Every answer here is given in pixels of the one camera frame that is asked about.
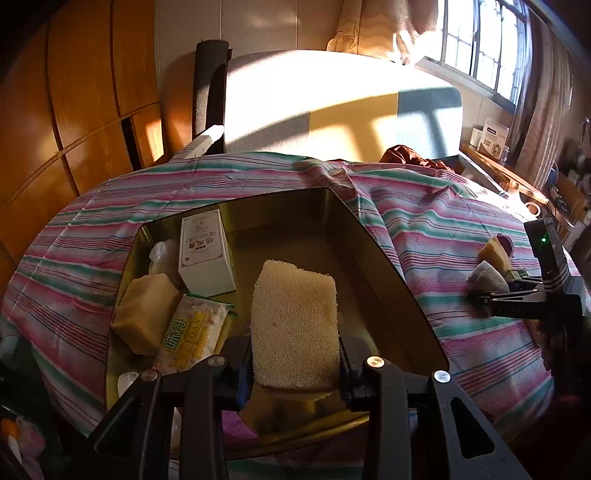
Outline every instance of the sponge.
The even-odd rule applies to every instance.
[[[474,269],[467,280],[468,287],[475,291],[509,293],[509,285],[501,274],[486,260]]]
[[[252,296],[251,339],[260,385],[334,390],[340,362],[335,281],[267,260]]]

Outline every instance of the snack package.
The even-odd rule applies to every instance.
[[[213,354],[231,305],[184,295],[164,334],[154,368],[168,375]]]

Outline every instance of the gold tray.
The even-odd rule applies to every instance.
[[[236,282],[236,291],[212,297],[233,303],[236,311],[226,319],[216,351],[221,350],[228,335],[238,335],[248,325],[254,284],[265,260],[273,259],[331,275],[347,333],[364,339],[372,352],[417,374],[449,369],[427,318],[404,280],[349,208],[325,188],[229,200],[146,223],[134,239],[115,305],[134,278],[148,273],[150,250],[156,242],[179,239],[184,217],[213,209],[219,209],[222,215]],[[119,375],[142,371],[152,361],[134,355],[116,335],[110,335],[107,408],[118,399]],[[300,448],[368,420],[367,413],[347,410],[338,391],[319,400],[297,401],[276,397],[256,384],[240,416],[260,441],[229,447],[229,459]]]

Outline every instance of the plastic bag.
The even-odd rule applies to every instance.
[[[154,368],[182,372],[213,354],[230,305],[184,295],[164,334]]]
[[[23,456],[37,458],[45,448],[45,439],[40,430],[30,421],[17,417],[19,431],[18,448]]]
[[[24,456],[22,458],[22,467],[31,477],[31,480],[43,480],[43,471],[34,458]]]
[[[119,395],[119,398],[123,396],[125,391],[138,379],[138,377],[139,373],[137,372],[126,372],[119,376],[117,379],[117,395]]]
[[[173,410],[173,426],[170,430],[170,449],[178,450],[181,446],[181,425],[183,418],[177,408]]]
[[[178,240],[172,239],[154,245],[150,252],[148,273],[166,273],[175,287],[184,290],[183,279],[178,273],[178,248]]]

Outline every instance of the product box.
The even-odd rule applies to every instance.
[[[236,290],[219,210],[183,218],[178,272],[189,291],[203,297]]]
[[[509,135],[507,127],[487,117],[484,127],[482,127],[482,136],[478,142],[478,153],[499,160],[507,141],[507,135]]]

